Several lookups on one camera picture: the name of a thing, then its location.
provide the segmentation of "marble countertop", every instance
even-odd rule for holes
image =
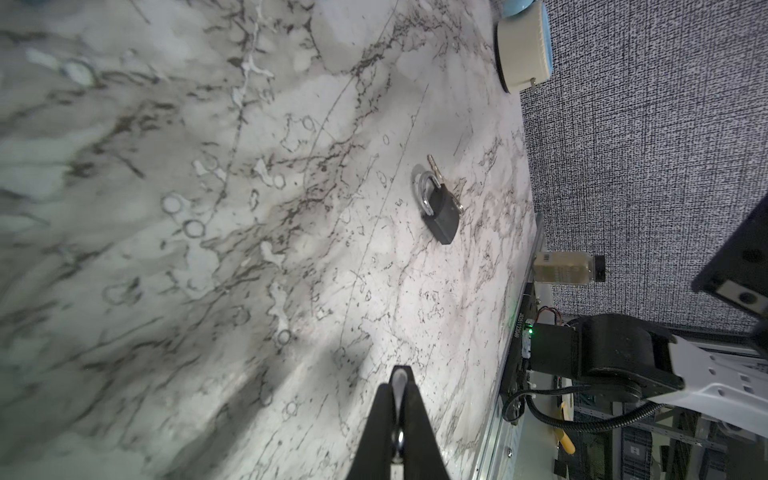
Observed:
[[[409,364],[469,477],[535,235],[491,4],[2,9],[0,476],[342,478]]]

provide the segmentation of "cable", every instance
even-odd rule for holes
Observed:
[[[553,306],[546,306],[546,305],[544,305],[542,308],[538,309],[538,312],[536,312],[536,318],[533,320],[533,323],[538,322],[538,317],[544,311],[552,312],[552,315],[554,315],[554,323],[555,324],[558,324],[558,317],[559,317],[560,318],[560,323],[558,325],[562,325],[562,323],[563,323],[563,314],[560,313],[560,310],[554,308]]]
[[[643,406],[637,407],[635,410],[632,410],[629,413],[619,415],[618,417],[614,417],[612,419],[600,420],[597,422],[569,422],[568,420],[556,419],[542,413],[539,409],[536,408],[536,405],[533,403],[530,396],[525,399],[525,402],[528,404],[528,408],[531,410],[533,416],[536,417],[539,422],[542,422],[551,427],[555,427],[557,429],[568,430],[569,432],[583,433],[607,432],[608,430],[625,427],[635,423],[637,420],[644,419],[649,415],[653,415],[662,407],[660,403],[648,402]]]
[[[511,406],[512,402],[514,402],[517,398],[523,396],[523,395],[567,395],[568,393],[579,393],[583,392],[585,390],[589,390],[592,388],[592,385],[575,385],[575,386],[566,386],[561,389],[551,389],[551,390],[519,390],[515,393],[513,393],[506,402],[502,405],[502,418],[506,420],[507,422],[514,422],[515,420],[519,419],[523,413],[525,412],[525,404],[523,404],[520,408],[520,411],[518,412],[518,416],[514,417],[513,419],[507,418],[507,410],[509,410],[509,407]]]

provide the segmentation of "black padlock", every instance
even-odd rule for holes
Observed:
[[[426,181],[431,180],[435,186],[426,199]],[[456,236],[458,221],[462,210],[455,197],[445,184],[440,184],[432,172],[425,172],[419,181],[419,190],[422,195],[422,209],[424,210],[424,223],[438,242],[449,245]]]

